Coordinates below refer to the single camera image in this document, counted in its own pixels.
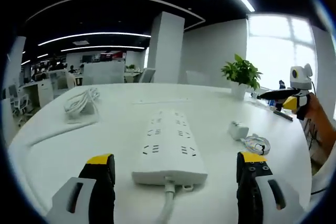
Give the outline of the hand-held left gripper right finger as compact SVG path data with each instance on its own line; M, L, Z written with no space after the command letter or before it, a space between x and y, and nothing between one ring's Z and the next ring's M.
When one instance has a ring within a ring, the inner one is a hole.
M237 153L236 181L238 223L299 223L305 215L298 192L260 155Z

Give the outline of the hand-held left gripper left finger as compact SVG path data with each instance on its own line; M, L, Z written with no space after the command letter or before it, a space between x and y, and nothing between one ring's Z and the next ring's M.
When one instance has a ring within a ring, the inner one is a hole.
M70 178L52 197L49 223L114 223L113 154L90 158L79 176Z

